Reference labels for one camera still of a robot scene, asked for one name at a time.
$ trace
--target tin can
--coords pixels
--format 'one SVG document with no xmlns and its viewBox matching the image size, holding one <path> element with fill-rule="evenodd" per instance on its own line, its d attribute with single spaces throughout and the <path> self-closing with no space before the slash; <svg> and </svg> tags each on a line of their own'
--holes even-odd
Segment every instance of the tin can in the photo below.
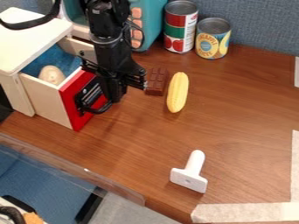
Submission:
<svg viewBox="0 0 299 224">
<path fill-rule="evenodd" d="M 165 6 L 164 47 L 186 53 L 194 47 L 198 6 L 190 1 L 174 1 Z"/>
<path fill-rule="evenodd" d="M 223 58 L 228 51 L 231 25 L 219 17 L 209 17 L 198 22 L 196 53 L 205 59 Z"/>
</svg>

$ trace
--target tape on table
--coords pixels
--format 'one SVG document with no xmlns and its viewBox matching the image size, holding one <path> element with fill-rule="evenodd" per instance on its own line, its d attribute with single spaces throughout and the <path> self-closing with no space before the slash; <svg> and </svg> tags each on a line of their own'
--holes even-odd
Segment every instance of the tape on table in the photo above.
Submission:
<svg viewBox="0 0 299 224">
<path fill-rule="evenodd" d="M 295 60 L 295 87 L 299 88 L 299 57 L 296 57 Z"/>
<path fill-rule="evenodd" d="M 248 204 L 198 204 L 193 223 L 299 221 L 299 132 L 293 130 L 291 202 Z"/>
</svg>

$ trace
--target blue wall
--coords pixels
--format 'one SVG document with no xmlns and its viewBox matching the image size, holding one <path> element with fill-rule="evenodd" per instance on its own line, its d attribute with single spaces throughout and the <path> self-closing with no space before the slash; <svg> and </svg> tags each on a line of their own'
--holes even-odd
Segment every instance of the blue wall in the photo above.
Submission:
<svg viewBox="0 0 299 224">
<path fill-rule="evenodd" d="M 201 17 L 226 18 L 233 42 L 299 56 L 299 0 L 192 0 Z M 52 0 L 0 0 L 0 11 L 15 6 L 47 13 Z"/>
</svg>

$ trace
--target white plastic object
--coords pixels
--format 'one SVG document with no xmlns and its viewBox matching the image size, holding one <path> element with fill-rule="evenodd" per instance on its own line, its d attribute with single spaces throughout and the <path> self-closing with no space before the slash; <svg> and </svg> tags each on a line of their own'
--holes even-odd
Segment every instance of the white plastic object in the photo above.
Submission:
<svg viewBox="0 0 299 224">
<path fill-rule="evenodd" d="M 65 75 L 56 66 L 44 66 L 38 78 L 56 86 L 66 79 Z"/>
<path fill-rule="evenodd" d="M 205 153 L 201 150 L 194 150 L 184 169 L 171 169 L 170 181 L 193 191 L 205 193 L 208 181 L 206 178 L 199 176 L 204 162 Z"/>
</svg>

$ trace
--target floor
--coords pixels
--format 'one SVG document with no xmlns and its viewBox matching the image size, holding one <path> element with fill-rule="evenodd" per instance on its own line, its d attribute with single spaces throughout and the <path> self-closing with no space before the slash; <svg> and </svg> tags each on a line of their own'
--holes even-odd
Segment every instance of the floor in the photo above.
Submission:
<svg viewBox="0 0 299 224">
<path fill-rule="evenodd" d="M 179 224 L 168 217 L 108 193 L 89 224 Z"/>
</svg>

